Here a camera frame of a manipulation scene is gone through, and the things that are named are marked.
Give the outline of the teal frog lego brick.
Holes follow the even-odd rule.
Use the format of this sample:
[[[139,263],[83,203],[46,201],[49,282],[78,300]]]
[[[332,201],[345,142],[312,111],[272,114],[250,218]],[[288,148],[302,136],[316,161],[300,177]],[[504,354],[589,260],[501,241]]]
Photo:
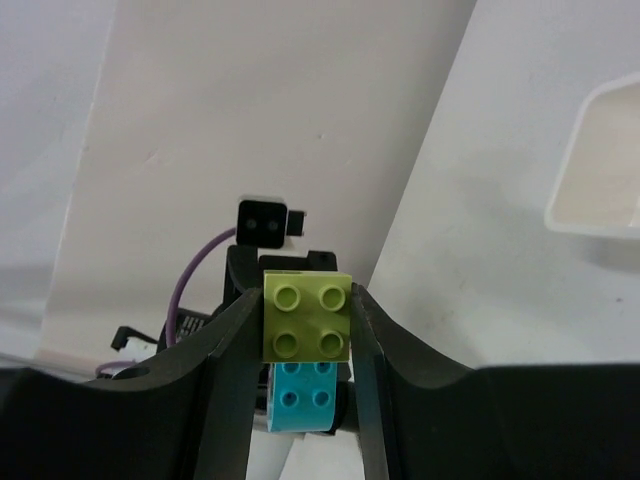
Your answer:
[[[337,378],[334,362],[272,363],[267,384],[268,431],[329,431],[335,417]]]

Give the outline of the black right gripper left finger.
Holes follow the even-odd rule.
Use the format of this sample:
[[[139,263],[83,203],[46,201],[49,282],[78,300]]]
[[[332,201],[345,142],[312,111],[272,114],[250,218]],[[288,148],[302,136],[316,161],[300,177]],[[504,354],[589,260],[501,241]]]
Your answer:
[[[112,379],[1,373],[5,479],[242,479],[261,368],[262,292]]]

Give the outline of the lime green lego brick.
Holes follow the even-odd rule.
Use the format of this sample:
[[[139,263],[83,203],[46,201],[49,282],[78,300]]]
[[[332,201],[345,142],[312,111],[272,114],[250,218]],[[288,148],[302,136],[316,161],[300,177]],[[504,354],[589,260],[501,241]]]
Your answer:
[[[340,272],[267,270],[263,361],[346,362],[352,277]]]

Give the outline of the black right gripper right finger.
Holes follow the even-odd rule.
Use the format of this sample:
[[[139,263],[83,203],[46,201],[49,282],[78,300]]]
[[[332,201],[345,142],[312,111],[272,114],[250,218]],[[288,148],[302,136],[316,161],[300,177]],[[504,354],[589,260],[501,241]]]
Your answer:
[[[468,368],[362,286],[351,346],[369,479],[635,479],[635,364]]]

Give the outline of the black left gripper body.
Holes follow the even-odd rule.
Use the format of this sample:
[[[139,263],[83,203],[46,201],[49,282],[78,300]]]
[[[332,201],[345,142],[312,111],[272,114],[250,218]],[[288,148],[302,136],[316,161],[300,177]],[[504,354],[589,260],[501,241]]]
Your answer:
[[[229,307],[247,289],[261,287],[266,271],[335,272],[336,255],[314,250],[306,256],[260,255],[256,247],[232,245],[226,252],[222,308]]]

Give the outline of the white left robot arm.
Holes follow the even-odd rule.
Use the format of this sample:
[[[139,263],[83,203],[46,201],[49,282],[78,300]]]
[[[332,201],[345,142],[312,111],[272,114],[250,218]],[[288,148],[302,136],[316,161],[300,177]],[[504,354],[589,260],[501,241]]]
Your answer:
[[[337,257],[330,251],[311,250],[306,256],[260,255],[255,247],[230,246],[226,254],[223,300],[211,314],[185,308],[178,310],[176,338],[182,339],[211,323],[246,289],[259,287],[267,270],[323,271],[338,270]],[[166,348],[166,335],[154,339],[132,327],[121,326],[111,342],[119,359],[113,366],[96,368],[98,378],[109,378],[119,371],[144,361]]]

